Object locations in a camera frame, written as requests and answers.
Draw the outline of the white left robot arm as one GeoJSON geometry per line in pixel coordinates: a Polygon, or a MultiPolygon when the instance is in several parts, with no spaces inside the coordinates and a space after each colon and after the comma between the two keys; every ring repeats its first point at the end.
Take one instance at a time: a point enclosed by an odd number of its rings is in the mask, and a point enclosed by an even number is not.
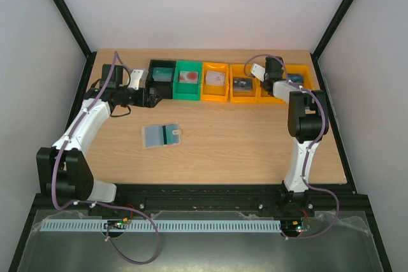
{"type": "Polygon", "coordinates": [[[86,161],[89,147],[116,107],[153,108],[161,100],[159,93],[146,84],[146,70],[129,71],[126,85],[117,79],[116,70],[115,65],[109,67],[101,79],[102,86],[92,86],[85,93],[80,111],[64,134],[36,154],[41,193],[49,196],[58,210],[64,209],[58,197],[74,203],[114,202],[117,186],[94,178],[86,161]]]}

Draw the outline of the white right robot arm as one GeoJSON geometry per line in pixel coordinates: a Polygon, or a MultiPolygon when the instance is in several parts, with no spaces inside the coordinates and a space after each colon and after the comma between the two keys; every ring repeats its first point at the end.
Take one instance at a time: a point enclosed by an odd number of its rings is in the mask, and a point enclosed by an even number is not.
{"type": "Polygon", "coordinates": [[[288,104],[288,132],[293,139],[293,151],[284,185],[289,192],[305,192],[310,188],[312,160],[329,128],[325,93],[294,83],[282,58],[272,55],[266,56],[265,71],[258,79],[270,96],[288,104]]]}

